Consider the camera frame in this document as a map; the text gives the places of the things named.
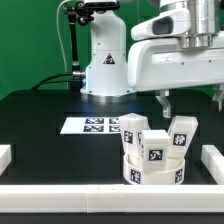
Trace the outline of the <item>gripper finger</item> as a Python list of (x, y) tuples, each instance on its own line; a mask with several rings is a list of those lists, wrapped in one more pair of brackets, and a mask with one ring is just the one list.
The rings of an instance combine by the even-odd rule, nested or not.
[(216, 112), (221, 112), (222, 102), (224, 101), (224, 83), (216, 84), (213, 89), (214, 95), (212, 101), (214, 102), (214, 109)]
[(162, 113), (164, 118), (170, 118), (172, 116), (172, 106), (168, 101), (169, 91), (168, 90), (157, 90), (156, 99), (162, 106)]

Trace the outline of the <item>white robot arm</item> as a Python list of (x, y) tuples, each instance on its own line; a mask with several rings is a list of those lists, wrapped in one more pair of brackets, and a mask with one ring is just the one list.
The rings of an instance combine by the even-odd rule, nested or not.
[(118, 0), (84, 0), (92, 14), (92, 60), (82, 92), (98, 100), (154, 91), (171, 116), (171, 89), (212, 85), (217, 109), (224, 102), (224, 31), (219, 0), (158, 0), (160, 14), (131, 29), (114, 14)]

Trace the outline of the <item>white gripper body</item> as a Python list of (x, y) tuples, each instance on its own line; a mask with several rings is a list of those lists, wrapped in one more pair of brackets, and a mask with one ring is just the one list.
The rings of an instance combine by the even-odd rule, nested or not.
[(128, 83), (137, 91), (224, 83), (217, 8), (162, 8), (131, 30)]

